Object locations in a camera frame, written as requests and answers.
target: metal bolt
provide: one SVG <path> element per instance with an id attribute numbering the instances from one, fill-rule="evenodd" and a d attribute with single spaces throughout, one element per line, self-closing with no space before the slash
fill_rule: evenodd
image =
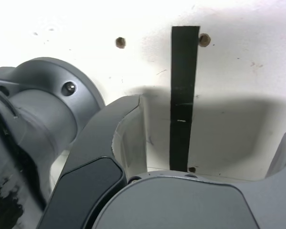
<path id="1" fill-rule="evenodd" d="M 68 92 L 70 92 L 70 93 L 72 93 L 72 94 L 75 92 L 76 86 L 75 86 L 74 83 L 72 83 L 72 82 L 67 82 L 67 83 L 65 84 L 65 86 L 66 86 L 66 89 L 67 89 Z"/>

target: white wall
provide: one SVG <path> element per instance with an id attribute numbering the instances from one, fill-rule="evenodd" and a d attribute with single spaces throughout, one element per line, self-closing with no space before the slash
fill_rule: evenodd
<path id="1" fill-rule="evenodd" d="M 144 93 L 148 165 L 168 169 L 172 25 L 212 39 L 199 48 L 189 167 L 261 179 L 286 132 L 286 0 L 0 1 L 0 66 L 50 56 L 86 73 L 107 104 Z"/>

